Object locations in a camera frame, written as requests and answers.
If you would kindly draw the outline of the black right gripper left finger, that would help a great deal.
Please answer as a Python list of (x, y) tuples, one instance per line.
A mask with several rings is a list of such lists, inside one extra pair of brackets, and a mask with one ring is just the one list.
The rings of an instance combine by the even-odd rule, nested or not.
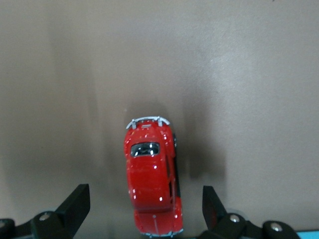
[(2, 239), (72, 239), (90, 211), (90, 189), (80, 184), (54, 211), (44, 211), (28, 222), (16, 225), (10, 218), (0, 220)]

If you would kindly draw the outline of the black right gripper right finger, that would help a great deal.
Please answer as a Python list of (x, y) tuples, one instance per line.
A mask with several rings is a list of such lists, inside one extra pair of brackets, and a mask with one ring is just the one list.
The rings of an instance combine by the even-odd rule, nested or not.
[(200, 239), (298, 239), (298, 234), (288, 224), (266, 221), (262, 227), (254, 225), (240, 214), (228, 213), (212, 186), (202, 191), (202, 212), (207, 230)]

